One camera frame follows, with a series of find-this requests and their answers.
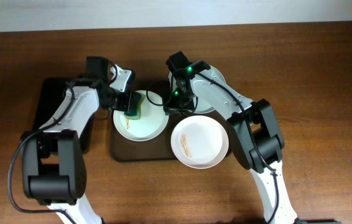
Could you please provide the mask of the green yellow sponge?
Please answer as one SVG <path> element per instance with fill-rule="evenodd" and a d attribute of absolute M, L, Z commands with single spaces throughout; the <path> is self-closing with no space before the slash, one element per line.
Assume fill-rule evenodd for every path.
<path fill-rule="evenodd" d="M 137 120 L 141 118 L 141 107 L 145 100 L 146 96 L 142 93 L 138 93 L 136 91 L 131 92 L 130 100 L 129 100 L 129 108 L 126 112 L 124 112 L 124 116 L 127 119 Z"/>

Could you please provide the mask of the white plate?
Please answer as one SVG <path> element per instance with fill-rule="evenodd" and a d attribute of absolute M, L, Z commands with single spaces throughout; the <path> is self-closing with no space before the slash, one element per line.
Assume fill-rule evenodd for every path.
<path fill-rule="evenodd" d="M 208 169 L 227 155 L 229 139 L 225 128 L 207 116 L 191 116 L 181 120 L 170 137 L 176 158 L 194 169 Z"/>
<path fill-rule="evenodd" d="M 147 99 L 142 103 L 140 119 L 127 119 L 120 111 L 113 113 L 113 123 L 118 133 L 132 141 L 148 141 L 157 137 L 168 120 L 163 107 L 153 105 Z"/>

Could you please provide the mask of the pale green stained plate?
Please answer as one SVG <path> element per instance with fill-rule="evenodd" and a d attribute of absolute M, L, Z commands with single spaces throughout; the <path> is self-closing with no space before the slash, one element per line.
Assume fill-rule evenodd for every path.
<path fill-rule="evenodd" d="M 218 81 L 222 81 L 224 83 L 226 82 L 223 74 L 212 65 L 210 66 L 209 70 L 203 70 L 201 74 L 217 82 Z M 201 98 L 194 97 L 193 104 L 194 104 L 194 107 L 196 108 L 195 109 L 196 114 L 207 114 L 215 110 L 209 103 L 207 103 L 205 100 Z"/>

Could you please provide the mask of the white plate front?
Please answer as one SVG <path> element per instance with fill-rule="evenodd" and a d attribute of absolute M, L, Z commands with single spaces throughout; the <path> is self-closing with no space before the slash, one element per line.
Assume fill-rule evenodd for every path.
<path fill-rule="evenodd" d="M 225 128 L 207 116 L 191 116 L 181 120 L 170 137 L 176 158 L 194 169 L 208 169 L 227 155 L 229 139 Z"/>

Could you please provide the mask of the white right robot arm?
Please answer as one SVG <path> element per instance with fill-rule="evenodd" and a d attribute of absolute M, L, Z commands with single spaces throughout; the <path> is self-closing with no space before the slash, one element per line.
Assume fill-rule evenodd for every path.
<path fill-rule="evenodd" d="M 194 97 L 206 101 L 228 123 L 228 138 L 237 161 L 252 174 L 264 208 L 266 223 L 297 223 L 282 173 L 284 137 L 271 104 L 254 101 L 232 89 L 200 60 L 166 61 L 170 70 L 169 110 L 184 110 Z"/>

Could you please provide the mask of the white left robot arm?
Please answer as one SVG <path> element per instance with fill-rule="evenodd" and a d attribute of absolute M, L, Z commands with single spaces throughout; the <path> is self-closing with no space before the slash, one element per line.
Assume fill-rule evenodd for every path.
<path fill-rule="evenodd" d="M 86 195 L 87 173 L 80 136 L 99 109 L 129 111 L 136 94 L 127 90 L 135 73 L 118 65 L 92 65 L 87 76 L 67 83 L 52 117 L 20 143 L 26 197 L 45 205 L 64 223 L 103 223 Z"/>

